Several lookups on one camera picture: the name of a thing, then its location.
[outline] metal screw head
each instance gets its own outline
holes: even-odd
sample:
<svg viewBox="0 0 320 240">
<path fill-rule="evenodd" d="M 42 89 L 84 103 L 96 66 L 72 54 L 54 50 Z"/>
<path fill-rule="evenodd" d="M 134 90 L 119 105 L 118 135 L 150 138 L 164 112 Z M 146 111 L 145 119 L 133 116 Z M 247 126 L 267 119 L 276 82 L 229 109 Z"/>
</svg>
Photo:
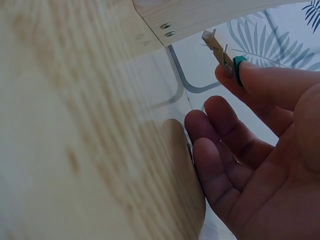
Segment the metal screw head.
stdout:
<svg viewBox="0 0 320 240">
<path fill-rule="evenodd" d="M 176 32 L 175 31 L 170 31 L 168 32 L 165 36 L 168 38 L 168 37 L 172 37 L 173 35 L 175 35 Z"/>
<path fill-rule="evenodd" d="M 168 29 L 168 28 L 170 28 L 172 26 L 172 24 L 170 23 L 170 22 L 168 22 L 168 23 L 165 23 L 165 24 L 163 24 L 163 25 L 161 25 L 161 29 Z"/>
</svg>

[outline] light wood surface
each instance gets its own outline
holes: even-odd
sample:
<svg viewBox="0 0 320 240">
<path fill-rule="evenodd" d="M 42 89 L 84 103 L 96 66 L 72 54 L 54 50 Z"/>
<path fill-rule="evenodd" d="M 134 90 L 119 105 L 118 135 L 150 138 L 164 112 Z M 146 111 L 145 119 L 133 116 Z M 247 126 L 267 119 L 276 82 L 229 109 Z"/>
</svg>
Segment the light wood surface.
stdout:
<svg viewBox="0 0 320 240">
<path fill-rule="evenodd" d="M 302 0 L 133 0 L 137 12 L 164 46 L 229 20 Z M 171 23 L 167 29 L 161 26 Z M 169 32 L 174 36 L 166 37 Z"/>
<path fill-rule="evenodd" d="M 129 0 L 0 0 L 1 240 L 197 239 L 161 46 Z"/>
</svg>

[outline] wooden frame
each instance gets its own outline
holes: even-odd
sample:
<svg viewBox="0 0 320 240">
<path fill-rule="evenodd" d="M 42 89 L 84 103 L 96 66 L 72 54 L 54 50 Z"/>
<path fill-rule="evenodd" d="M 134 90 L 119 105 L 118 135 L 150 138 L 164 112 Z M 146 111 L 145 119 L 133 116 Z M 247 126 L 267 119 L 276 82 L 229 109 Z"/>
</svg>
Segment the wooden frame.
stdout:
<svg viewBox="0 0 320 240">
<path fill-rule="evenodd" d="M 135 9 L 164 46 L 229 20 L 301 0 L 133 0 Z M 171 27 L 161 26 L 171 23 Z M 175 35 L 167 37 L 169 32 Z"/>
</svg>

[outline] clothespin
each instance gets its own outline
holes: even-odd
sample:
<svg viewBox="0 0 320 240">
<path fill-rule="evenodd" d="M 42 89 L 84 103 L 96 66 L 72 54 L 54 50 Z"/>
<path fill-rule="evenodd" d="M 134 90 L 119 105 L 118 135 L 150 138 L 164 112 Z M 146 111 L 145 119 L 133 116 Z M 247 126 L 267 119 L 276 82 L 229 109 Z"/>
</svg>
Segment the clothespin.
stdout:
<svg viewBox="0 0 320 240">
<path fill-rule="evenodd" d="M 234 73 L 238 84 L 243 87 L 239 74 L 239 66 L 241 62 L 246 61 L 247 59 L 244 56 L 234 56 L 231 47 L 217 34 L 216 29 L 214 29 L 213 32 L 205 30 L 202 34 L 202 39 L 209 49 L 213 51 L 213 54 L 220 65 L 226 68 L 226 71 L 230 76 Z"/>
</svg>

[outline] plywood panel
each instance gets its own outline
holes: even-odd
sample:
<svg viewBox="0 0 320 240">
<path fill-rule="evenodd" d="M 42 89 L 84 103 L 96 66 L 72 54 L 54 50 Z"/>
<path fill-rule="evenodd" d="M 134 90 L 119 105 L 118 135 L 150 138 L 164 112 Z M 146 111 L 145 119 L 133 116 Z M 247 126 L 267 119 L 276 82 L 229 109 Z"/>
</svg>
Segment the plywood panel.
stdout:
<svg viewBox="0 0 320 240">
<path fill-rule="evenodd" d="M 198 237 L 161 46 L 127 0 L 0 0 L 0 239 Z"/>
</svg>

